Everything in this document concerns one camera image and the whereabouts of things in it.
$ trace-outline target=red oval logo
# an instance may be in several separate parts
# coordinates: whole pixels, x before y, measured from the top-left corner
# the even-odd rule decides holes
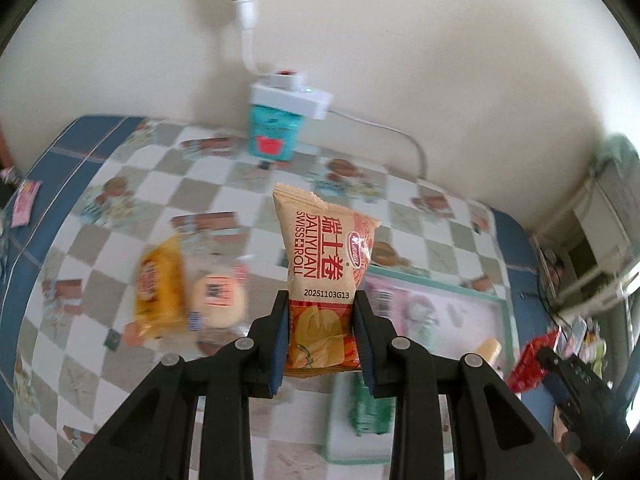
[[[360,263],[362,262],[362,258],[360,257],[360,235],[355,231],[349,233],[349,236],[347,236],[347,244],[347,252],[349,253],[351,264],[355,269],[359,269]]]

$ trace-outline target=checkered tablecloth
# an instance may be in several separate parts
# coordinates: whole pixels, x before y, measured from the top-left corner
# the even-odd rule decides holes
[[[246,236],[233,250],[236,256],[251,255],[247,321],[267,314],[276,291],[286,288],[284,245],[271,197],[276,182],[314,190],[329,202],[380,219],[376,240],[397,251],[403,272],[455,285],[484,275],[498,297],[510,297],[493,215],[484,206],[368,160],[305,144],[288,164],[270,165],[242,149],[231,156],[183,149],[185,141],[218,135],[197,126],[145,121],[105,161],[49,250],[18,338],[14,428],[54,477],[62,476],[164,352],[200,355],[188,336],[144,346],[120,340],[133,319],[140,257],[174,233],[170,220],[176,216],[235,212]],[[358,168],[355,179],[347,178],[355,184],[332,187],[327,172],[339,174],[340,165]],[[446,197],[444,209],[417,202],[439,194]],[[478,212],[486,220],[480,228]],[[80,303],[81,315],[50,307],[46,290],[65,280],[81,280],[81,300],[65,300]],[[346,468],[322,460],[330,389],[329,376],[287,378],[274,401],[252,400],[256,479],[386,478],[383,465]],[[199,412],[194,476],[201,423]]]

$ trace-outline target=teal container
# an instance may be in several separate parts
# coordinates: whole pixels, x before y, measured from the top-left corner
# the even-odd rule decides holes
[[[298,130],[305,118],[277,108],[256,105],[249,113],[249,153],[260,158],[289,160],[296,147]]]

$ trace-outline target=snack wrapper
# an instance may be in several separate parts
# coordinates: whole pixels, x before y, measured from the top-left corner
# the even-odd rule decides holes
[[[286,373],[355,370],[351,305],[380,222],[284,184],[276,184],[273,200],[289,259]]]
[[[552,330],[545,335],[533,338],[527,343],[518,359],[513,372],[507,379],[507,386],[515,394],[526,392],[537,388],[542,379],[546,376],[546,370],[543,370],[536,359],[536,354],[541,348],[553,348],[558,339],[559,329]]]
[[[11,227],[20,227],[29,223],[31,219],[31,208],[33,207],[33,201],[36,200],[40,184],[42,184],[40,181],[33,182],[31,180],[24,180],[22,182],[15,199]]]
[[[140,262],[135,320],[140,337],[158,337],[185,321],[182,256],[173,236]]]

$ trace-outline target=pink package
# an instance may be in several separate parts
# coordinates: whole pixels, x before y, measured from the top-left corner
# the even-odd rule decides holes
[[[18,227],[29,223],[31,219],[31,207],[33,207],[33,201],[36,199],[40,184],[42,184],[40,181],[23,181],[18,190],[18,196],[15,199],[11,227]]]
[[[407,291],[391,285],[383,278],[367,275],[364,277],[364,288],[373,313],[390,320],[398,335],[406,335],[404,304]]]

